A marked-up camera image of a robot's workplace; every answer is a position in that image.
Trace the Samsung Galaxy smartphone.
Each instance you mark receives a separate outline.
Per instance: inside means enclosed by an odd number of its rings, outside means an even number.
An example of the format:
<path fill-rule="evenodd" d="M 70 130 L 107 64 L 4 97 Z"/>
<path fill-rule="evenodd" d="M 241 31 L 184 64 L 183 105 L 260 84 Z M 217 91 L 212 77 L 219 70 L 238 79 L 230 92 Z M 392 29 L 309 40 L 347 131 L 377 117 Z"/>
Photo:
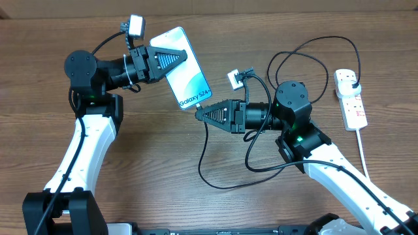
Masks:
<path fill-rule="evenodd" d="M 179 51 L 185 50 L 187 54 L 187 59 L 166 75 L 167 82 L 180 109 L 191 108 L 212 96 L 210 86 L 182 27 L 175 27 L 152 38 L 150 46 Z"/>

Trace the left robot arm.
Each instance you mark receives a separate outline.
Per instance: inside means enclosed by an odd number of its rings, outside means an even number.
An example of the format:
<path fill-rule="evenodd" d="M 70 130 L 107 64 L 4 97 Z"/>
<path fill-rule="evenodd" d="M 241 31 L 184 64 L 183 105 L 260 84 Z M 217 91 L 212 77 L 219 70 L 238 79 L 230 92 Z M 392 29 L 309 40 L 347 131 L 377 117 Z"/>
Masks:
<path fill-rule="evenodd" d="M 134 222 L 107 223 L 94 197 L 104 156 L 123 121 L 123 98 L 111 91 L 138 93 L 141 82 L 160 81 L 186 59 L 185 50 L 144 45 L 112 61 L 85 50 L 67 57 L 74 135 L 53 178 L 23 201 L 28 234 L 139 234 Z"/>

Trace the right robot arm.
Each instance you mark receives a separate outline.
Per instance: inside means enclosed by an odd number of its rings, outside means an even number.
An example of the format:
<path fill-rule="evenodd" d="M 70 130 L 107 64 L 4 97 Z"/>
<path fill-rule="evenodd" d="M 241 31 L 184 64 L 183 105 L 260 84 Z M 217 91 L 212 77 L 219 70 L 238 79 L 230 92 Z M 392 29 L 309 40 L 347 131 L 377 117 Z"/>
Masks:
<path fill-rule="evenodd" d="M 280 130 L 276 140 L 282 168 L 295 165 L 324 186 L 357 219 L 367 234 L 416 234 L 417 213 L 397 202 L 362 175 L 311 120 L 304 84 L 280 84 L 267 104 L 251 114 L 239 100 L 197 110 L 195 117 L 230 133 L 246 129 Z"/>

